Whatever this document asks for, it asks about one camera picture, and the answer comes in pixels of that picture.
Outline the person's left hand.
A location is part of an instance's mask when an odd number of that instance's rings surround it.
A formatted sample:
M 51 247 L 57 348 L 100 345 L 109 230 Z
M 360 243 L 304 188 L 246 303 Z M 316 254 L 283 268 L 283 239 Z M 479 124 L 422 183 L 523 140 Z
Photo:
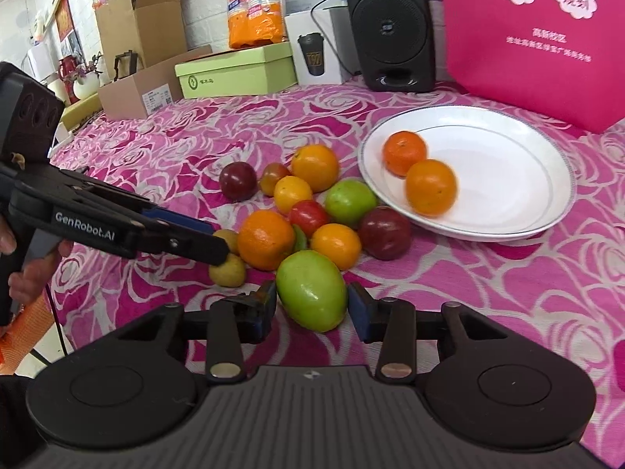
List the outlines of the person's left hand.
M 73 246 L 73 242 L 62 240 L 53 251 L 45 257 L 31 260 L 22 271 L 1 276 L 1 294 L 9 295 L 21 305 L 35 302 L 49 284 L 61 260 L 70 255 Z

